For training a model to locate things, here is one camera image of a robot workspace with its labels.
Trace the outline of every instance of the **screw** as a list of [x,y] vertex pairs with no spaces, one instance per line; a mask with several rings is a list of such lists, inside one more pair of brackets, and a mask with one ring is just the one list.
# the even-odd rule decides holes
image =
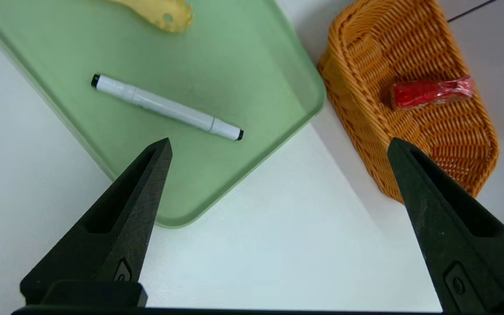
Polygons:
[[456,293],[458,293],[459,295],[462,295],[464,294],[464,292],[466,292],[466,288],[464,287],[462,279],[458,277],[454,277],[454,279],[452,279],[452,287],[454,288],[454,291],[456,291]]

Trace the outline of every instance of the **white table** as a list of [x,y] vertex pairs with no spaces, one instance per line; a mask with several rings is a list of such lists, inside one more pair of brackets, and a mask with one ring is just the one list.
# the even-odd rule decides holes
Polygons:
[[[278,0],[317,60],[348,0]],[[110,180],[0,50],[0,313]],[[402,205],[368,176],[331,106],[201,219],[155,227],[148,306],[440,311]]]

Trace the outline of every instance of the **white marker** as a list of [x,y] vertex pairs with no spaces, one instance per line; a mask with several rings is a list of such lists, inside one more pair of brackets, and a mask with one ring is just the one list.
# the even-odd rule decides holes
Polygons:
[[135,86],[95,74],[91,83],[97,91],[114,95],[126,102],[142,106],[153,112],[180,120],[204,131],[218,134],[231,140],[240,140],[244,131],[208,114],[200,113],[188,106],[162,98]]

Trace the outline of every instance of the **wrapped item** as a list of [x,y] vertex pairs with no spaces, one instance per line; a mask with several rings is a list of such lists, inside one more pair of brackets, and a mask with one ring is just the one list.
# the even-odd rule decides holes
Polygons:
[[457,102],[474,95],[474,80],[470,76],[458,80],[417,80],[392,86],[392,108],[408,110],[428,104]]

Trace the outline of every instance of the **black marker tip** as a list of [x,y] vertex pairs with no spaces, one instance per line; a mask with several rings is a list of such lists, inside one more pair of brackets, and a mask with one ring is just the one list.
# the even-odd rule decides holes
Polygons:
[[93,88],[96,88],[96,84],[98,84],[98,80],[100,79],[100,74],[95,74],[93,77],[92,77],[92,82],[91,82],[91,86]]

